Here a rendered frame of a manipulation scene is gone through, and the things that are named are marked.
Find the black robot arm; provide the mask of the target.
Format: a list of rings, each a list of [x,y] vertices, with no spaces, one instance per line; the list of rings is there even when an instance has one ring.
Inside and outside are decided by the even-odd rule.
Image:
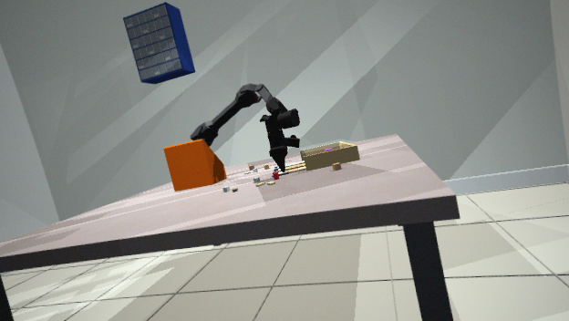
[[[259,97],[255,92],[259,93]],[[272,114],[270,116],[263,115],[260,122],[265,122],[266,130],[274,132],[281,129],[289,129],[297,127],[300,124],[298,111],[296,109],[287,110],[287,108],[274,98],[269,90],[262,84],[260,85],[245,85],[240,88],[236,94],[235,101],[233,101],[225,110],[223,110],[214,120],[204,122],[198,126],[190,136],[190,139],[204,140],[210,147],[215,138],[218,137],[219,129],[230,120],[237,112],[243,108],[248,108],[263,99],[266,103],[267,110]],[[290,138],[282,137],[283,146],[299,148],[300,139],[295,135]]]

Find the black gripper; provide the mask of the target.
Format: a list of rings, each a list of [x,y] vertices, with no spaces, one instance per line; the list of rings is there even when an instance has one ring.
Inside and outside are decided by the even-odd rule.
[[[269,132],[267,134],[270,142],[270,157],[274,159],[280,170],[285,172],[285,156],[288,153],[288,149],[286,146],[283,146],[283,130]]]

